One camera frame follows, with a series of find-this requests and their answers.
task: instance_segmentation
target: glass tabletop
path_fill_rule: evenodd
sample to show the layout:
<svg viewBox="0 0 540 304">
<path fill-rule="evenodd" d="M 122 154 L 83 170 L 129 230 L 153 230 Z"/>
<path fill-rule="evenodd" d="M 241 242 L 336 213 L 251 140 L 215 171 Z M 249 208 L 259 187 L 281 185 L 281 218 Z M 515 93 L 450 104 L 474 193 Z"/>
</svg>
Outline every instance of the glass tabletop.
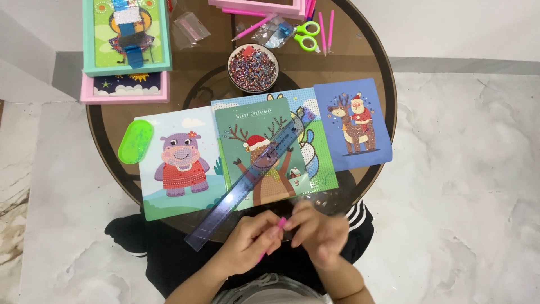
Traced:
<svg viewBox="0 0 540 304">
<path fill-rule="evenodd" d="M 251 35 L 235 42 L 237 25 L 246 27 L 261 17 L 224 14 L 206 1 L 188 5 L 211 36 L 199 41 L 200 47 L 179 50 L 172 38 L 173 71 L 170 72 L 170 103 L 130 105 L 88 105 L 87 116 L 96 147 L 105 165 L 118 184 L 142 205 L 139 167 L 118 160 L 117 152 L 127 126 L 138 116 L 160 114 L 210 105 L 212 100 L 246 96 L 230 81 L 226 64 L 231 52 L 245 43 L 253 43 Z M 386 122 L 393 139 L 396 126 L 397 99 L 392 69 L 381 42 L 367 20 L 348 0 L 318 0 L 317 11 L 323 12 L 328 28 L 330 11 L 335 11 L 332 53 L 328 57 L 320 52 L 306 52 L 297 43 L 289 42 L 272 49 L 280 73 L 274 87 L 268 92 L 309 88 L 314 84 L 373 78 Z M 182 11 L 173 13 L 171 20 Z M 309 199 L 316 208 L 328 215 L 346 213 L 366 193 L 377 178 L 382 165 L 356 168 L 337 172 L 339 187 L 308 196 L 269 203 L 233 212 L 219 230 L 213 241 L 225 241 L 244 215 L 254 216 L 264 210 L 273 210 L 279 216 L 290 216 L 293 203 Z M 209 209 L 178 215 L 162 221 L 189 233 L 203 219 Z"/>
</svg>

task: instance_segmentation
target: teal frame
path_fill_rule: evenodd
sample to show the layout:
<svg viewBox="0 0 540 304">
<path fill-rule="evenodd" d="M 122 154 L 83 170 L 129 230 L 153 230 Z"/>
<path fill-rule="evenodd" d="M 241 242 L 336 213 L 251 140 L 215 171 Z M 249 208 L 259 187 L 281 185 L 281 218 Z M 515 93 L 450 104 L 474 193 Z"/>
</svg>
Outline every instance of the teal frame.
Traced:
<svg viewBox="0 0 540 304">
<path fill-rule="evenodd" d="M 129 65 L 121 67 L 96 67 L 95 33 L 94 33 L 94 1 L 83 0 L 83 57 L 84 72 L 89 77 L 125 75 L 134 73 L 151 73 L 172 70 L 171 41 L 169 38 L 169 19 L 166 0 L 155 0 L 159 5 L 159 25 L 161 27 L 161 49 L 164 62 L 145 64 L 142 68 L 132 69 Z"/>
</svg>

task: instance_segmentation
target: scissors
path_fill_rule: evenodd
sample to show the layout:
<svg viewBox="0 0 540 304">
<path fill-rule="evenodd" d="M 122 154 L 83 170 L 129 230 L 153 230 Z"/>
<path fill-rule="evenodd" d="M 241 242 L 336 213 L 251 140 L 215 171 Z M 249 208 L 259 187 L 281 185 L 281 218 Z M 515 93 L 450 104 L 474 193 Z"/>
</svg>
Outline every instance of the scissors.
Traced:
<svg viewBox="0 0 540 304">
<path fill-rule="evenodd" d="M 315 28 L 315 31 L 308 31 L 307 27 L 312 26 L 312 28 Z M 321 27 L 319 24 L 315 21 L 308 21 L 304 23 L 303 25 L 297 25 L 295 28 L 294 33 L 294 40 L 298 41 L 300 44 L 300 47 L 304 49 L 304 51 L 312 52 L 315 49 L 317 49 L 317 40 L 315 40 L 315 36 L 317 36 L 321 31 Z M 312 43 L 312 47 L 307 47 L 305 45 L 305 41 L 310 41 Z"/>
</svg>

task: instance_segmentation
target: red dress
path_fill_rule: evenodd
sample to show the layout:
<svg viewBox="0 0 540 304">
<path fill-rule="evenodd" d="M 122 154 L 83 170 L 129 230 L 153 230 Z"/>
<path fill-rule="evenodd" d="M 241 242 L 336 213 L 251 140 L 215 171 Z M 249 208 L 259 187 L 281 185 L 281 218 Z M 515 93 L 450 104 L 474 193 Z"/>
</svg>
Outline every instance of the red dress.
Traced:
<svg viewBox="0 0 540 304">
<path fill-rule="evenodd" d="M 350 119 L 354 120 L 354 121 L 370 120 L 371 119 L 371 113 L 368 111 L 368 109 L 364 108 L 364 112 L 362 112 L 360 114 L 351 115 Z M 361 126 L 362 126 L 362 130 L 364 130 L 364 132 L 368 130 L 368 125 L 366 123 L 361 124 Z"/>
<path fill-rule="evenodd" d="M 199 161 L 194 162 L 187 171 L 179 171 L 168 163 L 163 167 L 163 189 L 185 188 L 204 181 L 206 174 Z"/>
</svg>

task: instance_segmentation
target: white floor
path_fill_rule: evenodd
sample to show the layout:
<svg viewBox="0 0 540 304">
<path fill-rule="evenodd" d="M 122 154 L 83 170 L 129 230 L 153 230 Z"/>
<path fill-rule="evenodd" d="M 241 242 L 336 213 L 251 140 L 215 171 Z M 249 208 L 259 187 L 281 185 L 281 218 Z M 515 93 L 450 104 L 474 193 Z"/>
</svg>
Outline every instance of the white floor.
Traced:
<svg viewBox="0 0 540 304">
<path fill-rule="evenodd" d="M 375 301 L 537 302 L 540 77 L 395 78 L 394 160 L 364 197 L 376 233 L 356 263 Z M 163 302 L 145 260 L 103 233 L 138 208 L 103 165 L 84 107 L 6 104 L 0 176 L 0 303 Z"/>
</svg>

